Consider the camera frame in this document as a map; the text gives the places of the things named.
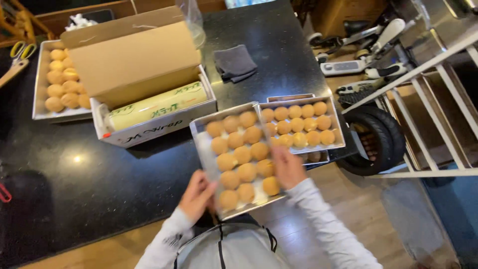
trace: yellow-handled scissors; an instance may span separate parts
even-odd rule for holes
[[[36,44],[28,44],[25,41],[18,41],[10,51],[10,57],[13,59],[11,66],[20,61],[30,58],[36,51]]]

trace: black countertop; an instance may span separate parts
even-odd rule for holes
[[[204,14],[204,29],[203,57],[219,110],[268,96],[330,94],[288,1]],[[238,44],[247,46],[258,72],[223,84],[212,51]],[[7,58],[2,51],[3,71]],[[0,204],[0,268],[166,218],[201,168],[188,128],[123,149],[100,142],[91,120],[33,121],[36,65],[32,59],[0,90],[0,159],[9,175],[1,181],[13,195]],[[330,151],[332,160],[353,153],[355,147]]]

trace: white long-sleeve shirt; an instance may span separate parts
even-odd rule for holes
[[[311,179],[302,181],[287,191],[287,195],[305,213],[333,268],[382,268],[330,211],[330,205]],[[273,240],[263,228],[252,224],[223,224],[191,240],[193,225],[176,208],[146,248],[136,269],[290,268],[280,245],[272,251]]]

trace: plastic bag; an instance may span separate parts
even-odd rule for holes
[[[202,48],[206,40],[203,30],[203,16],[197,7],[196,0],[175,0],[176,6],[181,9],[186,19],[187,27],[193,37],[196,49]]]

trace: white shelving rack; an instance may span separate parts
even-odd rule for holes
[[[423,156],[428,164],[428,169],[426,170],[418,170],[411,162],[408,153],[403,156],[405,161],[404,164],[398,165],[390,170],[384,171],[378,175],[371,176],[372,178],[426,178],[426,177],[457,177],[457,176],[478,176],[478,168],[470,167],[470,165],[466,164],[463,161],[462,156],[459,153],[459,148],[454,143],[454,139],[452,138],[451,132],[449,130],[449,126],[442,124],[440,121],[440,117],[442,115],[437,114],[430,103],[430,100],[426,97],[424,90],[422,89],[421,85],[417,81],[418,79],[423,77],[423,73],[430,68],[435,67],[436,71],[439,73],[441,79],[443,80],[444,84],[448,88],[451,96],[460,107],[460,111],[463,114],[466,122],[469,124],[469,127],[472,130],[473,135],[478,139],[478,119],[474,116],[472,112],[470,112],[469,107],[465,103],[462,95],[457,90],[456,81],[454,82],[452,78],[449,76],[449,73],[444,68],[444,61],[446,61],[450,56],[466,50],[467,53],[470,55],[471,59],[475,62],[478,67],[478,52],[476,48],[473,46],[474,43],[478,41],[478,31],[469,34],[467,37],[461,39],[460,41],[456,42],[454,45],[450,46],[447,50],[442,52],[441,54],[435,56],[431,60],[425,62],[424,64],[420,65],[419,67],[411,70],[404,76],[400,77],[399,79],[393,81],[392,83],[384,86],[383,88],[377,90],[375,93],[367,96],[363,100],[357,102],[356,104],[352,105],[351,107],[345,109],[342,113],[347,113],[352,109],[363,105],[371,100],[379,98],[381,96],[384,97],[385,103],[387,107],[391,107],[390,102],[386,96],[386,92],[391,91],[396,105],[400,110],[403,118],[406,121],[406,124],[409,126],[411,133],[415,141],[417,142]],[[422,139],[422,134],[420,134],[418,128],[416,127],[410,112],[407,110],[403,99],[401,98],[400,94],[397,91],[397,87],[402,85],[403,83],[411,83],[417,92],[420,100],[423,102],[426,111],[430,115],[433,120],[433,123],[437,127],[447,149],[449,150],[451,156],[456,163],[456,169],[440,169],[436,162],[433,160],[429,150],[427,149],[424,140]]]

